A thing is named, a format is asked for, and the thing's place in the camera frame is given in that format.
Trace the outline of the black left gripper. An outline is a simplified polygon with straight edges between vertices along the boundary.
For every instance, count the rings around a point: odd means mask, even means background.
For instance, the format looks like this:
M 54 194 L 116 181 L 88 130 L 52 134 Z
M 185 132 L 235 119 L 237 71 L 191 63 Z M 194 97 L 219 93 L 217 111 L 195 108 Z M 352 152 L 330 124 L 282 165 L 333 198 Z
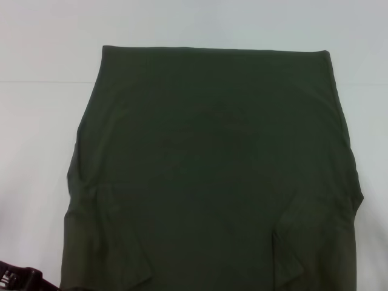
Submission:
M 1 261 L 1 290 L 58 291 L 43 278 L 42 272 L 31 267 L 16 267 Z

